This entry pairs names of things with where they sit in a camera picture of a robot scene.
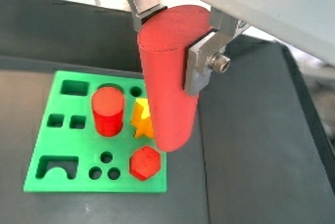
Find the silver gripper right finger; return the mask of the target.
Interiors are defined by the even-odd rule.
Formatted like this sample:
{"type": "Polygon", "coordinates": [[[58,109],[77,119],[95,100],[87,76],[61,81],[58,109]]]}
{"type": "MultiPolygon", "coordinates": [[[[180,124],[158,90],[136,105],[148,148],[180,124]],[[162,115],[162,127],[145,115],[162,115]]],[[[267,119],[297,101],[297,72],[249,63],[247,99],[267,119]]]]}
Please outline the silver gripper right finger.
{"type": "Polygon", "coordinates": [[[225,47],[250,27],[246,22],[215,8],[210,8],[208,24],[210,30],[187,50],[184,91],[191,96],[207,85],[210,74],[222,73],[227,69],[230,59],[223,55],[225,47]]]}

